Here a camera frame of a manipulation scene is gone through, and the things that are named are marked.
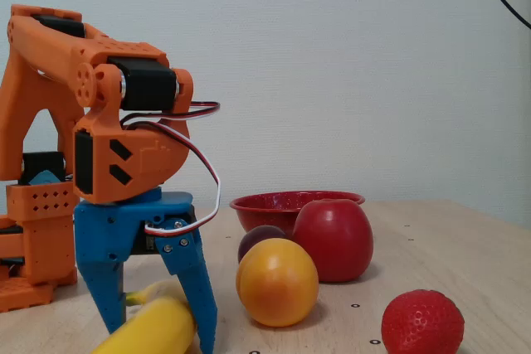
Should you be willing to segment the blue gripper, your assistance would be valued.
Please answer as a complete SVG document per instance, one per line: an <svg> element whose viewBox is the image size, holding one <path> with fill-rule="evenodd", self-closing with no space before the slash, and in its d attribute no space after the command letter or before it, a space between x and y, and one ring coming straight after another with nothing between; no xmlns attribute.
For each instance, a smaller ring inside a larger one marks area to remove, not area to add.
<svg viewBox="0 0 531 354"><path fill-rule="evenodd" d="M171 221L188 225L195 220L193 212L190 193L164 192L159 187L125 201L104 205L83 201L75 208L76 262L109 334L125 323L121 262L131 255L160 253L186 295L202 353L214 352L217 305L199 229L166 237L144 231L146 225L163 228Z"/></svg>

